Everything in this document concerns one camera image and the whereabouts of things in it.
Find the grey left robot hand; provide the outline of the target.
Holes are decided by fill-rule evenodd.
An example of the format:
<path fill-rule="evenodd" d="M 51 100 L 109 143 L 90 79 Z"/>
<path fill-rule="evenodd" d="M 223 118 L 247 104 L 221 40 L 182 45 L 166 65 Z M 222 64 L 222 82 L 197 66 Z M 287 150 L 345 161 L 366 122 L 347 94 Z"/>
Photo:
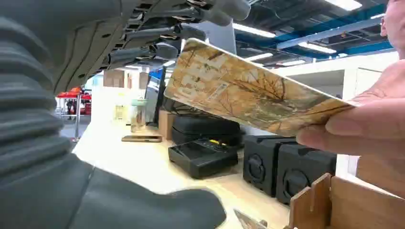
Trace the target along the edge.
<path fill-rule="evenodd" d="M 0 226 L 3 229 L 215 229 L 226 220 L 204 189 L 154 193 L 91 165 L 60 135 L 55 97 L 107 67 L 145 4 L 146 18 L 229 25 L 246 0 L 3 0 L 0 3 Z"/>

